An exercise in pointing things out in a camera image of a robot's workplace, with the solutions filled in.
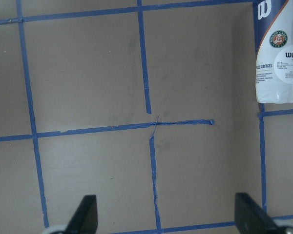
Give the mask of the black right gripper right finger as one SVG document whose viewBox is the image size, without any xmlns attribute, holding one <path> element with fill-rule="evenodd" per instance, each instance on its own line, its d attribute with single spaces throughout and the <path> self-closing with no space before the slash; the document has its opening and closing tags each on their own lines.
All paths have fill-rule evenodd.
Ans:
<svg viewBox="0 0 293 234">
<path fill-rule="evenodd" d="M 263 211 L 248 193 L 236 193 L 234 222 L 240 234 L 281 234 L 282 228 Z"/>
</svg>

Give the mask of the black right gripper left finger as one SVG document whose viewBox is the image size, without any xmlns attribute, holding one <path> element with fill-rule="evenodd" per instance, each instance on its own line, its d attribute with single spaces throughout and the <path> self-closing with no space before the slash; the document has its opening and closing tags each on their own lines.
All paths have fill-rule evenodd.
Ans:
<svg viewBox="0 0 293 234">
<path fill-rule="evenodd" d="M 98 228 L 97 199 L 85 195 L 69 221 L 65 234 L 95 234 Z"/>
</svg>

